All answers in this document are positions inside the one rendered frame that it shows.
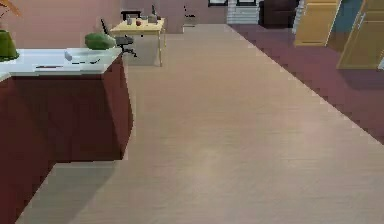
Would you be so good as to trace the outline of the yellow wooden door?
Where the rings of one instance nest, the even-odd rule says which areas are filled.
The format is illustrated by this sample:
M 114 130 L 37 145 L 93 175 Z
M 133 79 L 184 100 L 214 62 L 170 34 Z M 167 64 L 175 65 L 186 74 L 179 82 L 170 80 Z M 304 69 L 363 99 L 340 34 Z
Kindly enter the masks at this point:
M 384 0 L 363 0 L 338 69 L 377 69 L 384 57 Z
M 304 0 L 296 46 L 325 46 L 342 0 Z

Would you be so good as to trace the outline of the dark red kitchen counter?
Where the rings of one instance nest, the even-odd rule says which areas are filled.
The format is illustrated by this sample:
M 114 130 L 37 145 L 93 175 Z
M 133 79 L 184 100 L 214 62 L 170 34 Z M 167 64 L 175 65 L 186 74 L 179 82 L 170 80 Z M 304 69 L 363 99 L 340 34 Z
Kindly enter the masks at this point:
M 16 224 L 55 164 L 122 159 L 132 126 L 117 48 L 23 49 L 0 63 L 0 224 Z

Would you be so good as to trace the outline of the green plant pot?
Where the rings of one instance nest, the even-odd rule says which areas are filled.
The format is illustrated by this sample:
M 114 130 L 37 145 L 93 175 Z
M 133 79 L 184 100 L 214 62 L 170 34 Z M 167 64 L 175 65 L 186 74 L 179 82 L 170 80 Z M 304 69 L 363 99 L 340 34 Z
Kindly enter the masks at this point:
M 0 30 L 0 62 L 15 60 L 19 57 L 10 33 Z

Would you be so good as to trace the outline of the yellow wooden table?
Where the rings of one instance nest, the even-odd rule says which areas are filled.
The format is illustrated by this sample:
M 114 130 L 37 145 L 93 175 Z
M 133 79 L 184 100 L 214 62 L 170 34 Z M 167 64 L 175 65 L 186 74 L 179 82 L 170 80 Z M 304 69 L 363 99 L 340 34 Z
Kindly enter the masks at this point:
M 136 26 L 136 20 L 141 20 L 142 25 Z M 166 46 L 165 40 L 165 19 L 161 18 L 156 24 L 149 23 L 147 20 L 132 18 L 132 24 L 127 25 L 126 22 L 121 22 L 110 30 L 112 36 L 132 36 L 132 35 L 152 35 L 157 37 L 157 50 L 159 56 L 159 66 L 163 65 L 162 47 Z

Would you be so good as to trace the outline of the orange plant leaves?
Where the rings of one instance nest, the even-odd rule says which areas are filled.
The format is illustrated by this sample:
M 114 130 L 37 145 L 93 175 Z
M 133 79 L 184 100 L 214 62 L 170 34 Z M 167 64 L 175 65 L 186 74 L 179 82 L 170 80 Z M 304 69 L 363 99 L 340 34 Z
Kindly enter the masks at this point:
M 7 8 L 14 15 L 20 16 L 20 10 L 10 0 L 0 0 L 0 6 Z

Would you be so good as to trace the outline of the black office chair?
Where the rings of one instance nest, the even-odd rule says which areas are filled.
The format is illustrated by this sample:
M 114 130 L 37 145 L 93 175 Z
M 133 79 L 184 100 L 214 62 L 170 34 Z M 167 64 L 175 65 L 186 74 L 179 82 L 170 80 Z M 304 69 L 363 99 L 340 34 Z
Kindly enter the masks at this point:
M 109 29 L 108 29 L 105 21 L 103 19 L 100 19 L 100 21 L 101 21 L 101 25 L 102 25 L 104 33 L 106 35 L 109 35 Z M 121 48 L 123 53 L 130 53 L 134 57 L 137 56 L 137 53 L 135 52 L 135 50 L 133 48 L 128 48 L 128 45 L 131 45 L 134 43 L 134 39 L 132 37 L 129 37 L 127 35 L 117 36 L 117 37 L 115 37 L 115 42 L 116 42 L 116 45 Z

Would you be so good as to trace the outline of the white shelf unit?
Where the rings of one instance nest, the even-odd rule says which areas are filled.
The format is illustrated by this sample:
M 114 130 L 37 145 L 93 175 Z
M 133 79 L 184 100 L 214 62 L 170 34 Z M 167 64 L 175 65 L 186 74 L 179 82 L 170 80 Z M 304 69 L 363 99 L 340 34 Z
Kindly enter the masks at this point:
M 228 0 L 227 23 L 228 24 L 257 24 L 259 22 L 259 2 L 256 6 L 236 6 L 236 0 Z

